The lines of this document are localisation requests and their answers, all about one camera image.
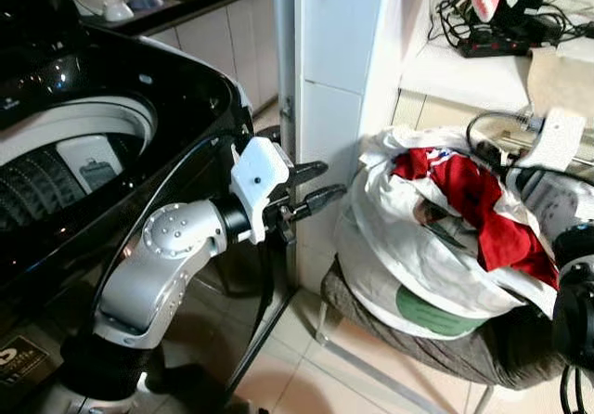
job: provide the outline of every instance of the metal stool leg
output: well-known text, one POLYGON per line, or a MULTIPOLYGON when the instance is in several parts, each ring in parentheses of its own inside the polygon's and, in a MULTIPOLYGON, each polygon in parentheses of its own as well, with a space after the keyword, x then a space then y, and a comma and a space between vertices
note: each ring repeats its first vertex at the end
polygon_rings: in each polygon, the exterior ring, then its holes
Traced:
POLYGON ((491 400, 491 396, 493 395, 493 386, 487 386, 484 388, 483 395, 481 396, 481 400, 476 405, 476 409, 474 410, 474 414, 482 414, 484 409, 486 408, 489 400, 491 400))
POLYGON ((328 342, 328 337, 324 333, 324 323, 326 321, 326 313, 328 312, 328 305, 322 301, 319 307, 319 315, 317 319, 316 341, 322 346, 328 342))

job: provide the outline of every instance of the washing machine lid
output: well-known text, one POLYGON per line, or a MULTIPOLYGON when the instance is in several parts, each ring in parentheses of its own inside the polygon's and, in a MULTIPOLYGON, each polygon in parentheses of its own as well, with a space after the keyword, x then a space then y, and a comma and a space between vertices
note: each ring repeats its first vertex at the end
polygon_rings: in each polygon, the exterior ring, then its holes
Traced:
POLYGON ((72 0, 0 0, 0 35, 0 80, 87 44, 72 0))

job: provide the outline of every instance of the red clothing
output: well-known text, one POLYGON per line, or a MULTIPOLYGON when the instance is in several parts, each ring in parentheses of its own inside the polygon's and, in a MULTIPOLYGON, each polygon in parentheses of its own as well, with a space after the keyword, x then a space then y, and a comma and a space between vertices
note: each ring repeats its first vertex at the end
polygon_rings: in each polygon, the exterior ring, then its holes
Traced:
POLYGON ((489 171, 450 149, 410 149, 394 163, 393 175, 407 180, 430 177, 448 203, 477 229, 477 260, 485 270, 511 266, 558 289, 557 269, 532 229, 495 212, 502 191, 489 171))

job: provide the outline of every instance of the laundry pile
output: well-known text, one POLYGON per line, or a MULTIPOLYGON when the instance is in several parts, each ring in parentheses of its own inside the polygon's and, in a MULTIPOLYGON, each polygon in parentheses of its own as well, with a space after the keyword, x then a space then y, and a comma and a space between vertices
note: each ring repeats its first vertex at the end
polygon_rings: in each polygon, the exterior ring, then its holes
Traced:
POLYGON ((453 340, 525 304, 552 317, 557 269, 534 217, 466 149, 463 128, 385 130, 342 203, 349 288, 411 335, 453 340))

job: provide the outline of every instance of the black washing machine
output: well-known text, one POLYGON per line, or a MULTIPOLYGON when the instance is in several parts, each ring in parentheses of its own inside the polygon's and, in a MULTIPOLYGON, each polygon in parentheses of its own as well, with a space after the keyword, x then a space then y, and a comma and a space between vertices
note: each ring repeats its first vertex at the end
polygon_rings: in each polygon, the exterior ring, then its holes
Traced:
MULTIPOLYGON (((85 28, 71 0, 0 0, 0 35, 0 411, 16 412, 51 379, 60 335, 84 324, 143 217, 227 192, 231 145, 252 119, 220 72, 85 28), (5 366, 17 350, 20 365, 5 366)), ((194 302, 223 315, 200 330, 190 307, 171 328, 174 349, 208 334, 199 361, 219 384, 205 398, 229 387, 268 297, 259 258, 244 243, 206 267, 194 302)))

